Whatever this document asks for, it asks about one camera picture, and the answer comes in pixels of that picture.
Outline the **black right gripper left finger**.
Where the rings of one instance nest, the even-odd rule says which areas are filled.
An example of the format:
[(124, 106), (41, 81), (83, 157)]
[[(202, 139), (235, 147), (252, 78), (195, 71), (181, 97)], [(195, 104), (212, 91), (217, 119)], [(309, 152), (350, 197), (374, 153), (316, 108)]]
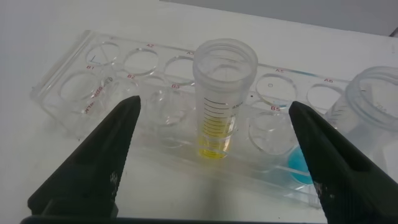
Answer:
[(32, 214), (115, 217), (115, 198), (140, 111), (139, 96), (118, 103), (30, 196)]

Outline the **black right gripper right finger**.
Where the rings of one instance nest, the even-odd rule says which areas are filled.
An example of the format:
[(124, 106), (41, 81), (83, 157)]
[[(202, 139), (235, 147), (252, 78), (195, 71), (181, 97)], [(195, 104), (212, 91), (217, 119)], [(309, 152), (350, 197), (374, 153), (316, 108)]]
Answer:
[(289, 116), (328, 223), (397, 223), (397, 182), (311, 107)]

